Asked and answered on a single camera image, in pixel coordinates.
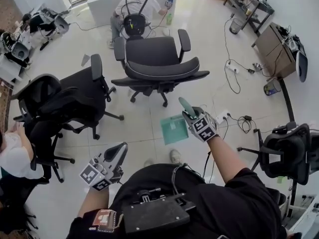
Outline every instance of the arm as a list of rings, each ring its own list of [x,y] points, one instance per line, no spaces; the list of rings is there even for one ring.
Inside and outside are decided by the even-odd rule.
[[[22,125],[17,125],[17,134],[20,136],[22,146],[27,150],[31,161],[33,159],[33,149],[28,137],[25,135],[24,127]]]
[[[238,154],[220,137],[213,137],[207,143],[225,183],[233,179],[242,169],[247,168]]]
[[[83,217],[85,213],[97,210],[107,209],[109,207],[109,188],[97,191],[90,188],[84,202],[79,210],[78,217]]]

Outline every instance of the floor tile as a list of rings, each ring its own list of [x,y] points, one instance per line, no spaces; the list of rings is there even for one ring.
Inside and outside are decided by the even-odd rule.
[[[61,156],[61,153],[75,159],[75,164],[58,161],[65,181],[59,183],[52,171],[50,183],[38,185],[26,202],[37,216],[35,223],[41,238],[66,238],[86,196],[87,188],[79,173],[90,160],[89,147],[59,148],[55,155]]]
[[[106,111],[115,115],[124,115],[125,120],[104,116],[97,126],[99,140],[94,140],[89,128],[89,144],[103,145],[118,141],[140,141],[153,139],[149,98],[141,95],[133,104],[130,102],[129,88],[117,88],[111,94],[112,101],[107,103]]]

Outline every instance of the extension cord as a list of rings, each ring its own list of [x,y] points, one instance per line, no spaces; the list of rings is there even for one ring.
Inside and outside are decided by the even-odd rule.
[[[230,71],[233,71],[233,72],[236,73],[236,74],[239,74],[239,69],[236,68],[235,66],[233,66],[232,64],[227,64],[227,65],[226,65],[226,68],[227,68],[228,70],[230,70]]]

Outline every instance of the sneaker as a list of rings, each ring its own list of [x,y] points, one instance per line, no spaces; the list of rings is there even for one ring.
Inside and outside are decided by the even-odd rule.
[[[150,166],[150,165],[154,165],[154,160],[152,158],[149,158],[148,160],[145,161],[144,163],[144,167]]]
[[[170,151],[169,158],[170,158],[170,161],[172,162],[172,164],[175,164],[175,165],[184,164],[183,159],[181,157],[181,154],[175,149],[172,149]]]
[[[114,41],[113,40],[108,40],[108,47],[109,49],[114,49]]]

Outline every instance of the plastic bottle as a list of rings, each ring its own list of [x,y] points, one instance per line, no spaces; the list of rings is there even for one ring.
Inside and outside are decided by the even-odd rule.
[[[170,26],[172,20],[173,20],[173,16],[172,16],[171,13],[170,13],[169,15],[167,15],[166,24],[167,24],[168,26]]]

